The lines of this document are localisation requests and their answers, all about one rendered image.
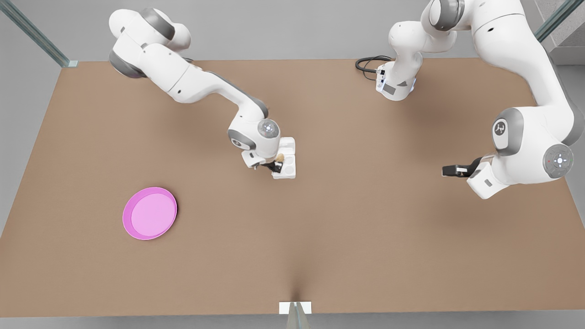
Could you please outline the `pink round plate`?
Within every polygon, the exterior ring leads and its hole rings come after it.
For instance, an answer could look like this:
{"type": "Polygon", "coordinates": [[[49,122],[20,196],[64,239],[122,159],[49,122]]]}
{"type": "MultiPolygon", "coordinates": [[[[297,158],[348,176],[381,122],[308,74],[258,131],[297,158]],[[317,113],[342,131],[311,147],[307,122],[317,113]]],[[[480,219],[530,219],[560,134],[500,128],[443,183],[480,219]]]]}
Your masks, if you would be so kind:
{"type": "Polygon", "coordinates": [[[136,192],[122,212],[122,224],[131,237],[148,241],[166,233],[178,213],[174,195],[161,187],[136,192]]]}

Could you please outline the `white egg box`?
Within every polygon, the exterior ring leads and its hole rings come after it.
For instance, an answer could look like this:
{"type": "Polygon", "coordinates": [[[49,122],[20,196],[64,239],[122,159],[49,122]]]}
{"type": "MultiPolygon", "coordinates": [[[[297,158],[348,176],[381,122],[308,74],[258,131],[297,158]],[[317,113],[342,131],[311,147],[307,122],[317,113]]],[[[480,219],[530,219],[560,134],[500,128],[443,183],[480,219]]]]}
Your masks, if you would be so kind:
{"type": "Polygon", "coordinates": [[[272,173],[272,177],[275,180],[295,179],[295,175],[296,175],[295,155],[285,156],[285,160],[280,174],[272,173]]]}

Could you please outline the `silver frame post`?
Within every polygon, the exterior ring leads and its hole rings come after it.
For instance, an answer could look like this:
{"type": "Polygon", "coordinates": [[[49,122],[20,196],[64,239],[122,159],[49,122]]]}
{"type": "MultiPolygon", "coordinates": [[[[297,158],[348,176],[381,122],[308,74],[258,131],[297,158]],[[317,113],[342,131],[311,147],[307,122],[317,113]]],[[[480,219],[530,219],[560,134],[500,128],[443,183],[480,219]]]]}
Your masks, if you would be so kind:
{"type": "Polygon", "coordinates": [[[62,68],[75,68],[79,62],[71,60],[59,50],[10,0],[0,0],[3,12],[25,35],[35,42],[52,60],[62,68]]]}
{"type": "Polygon", "coordinates": [[[583,2],[585,0],[564,0],[535,31],[535,38],[542,43],[583,2]]]}
{"type": "Polygon", "coordinates": [[[279,314],[287,315],[286,329],[311,329],[307,314],[312,313],[312,302],[279,302],[279,314]]]}

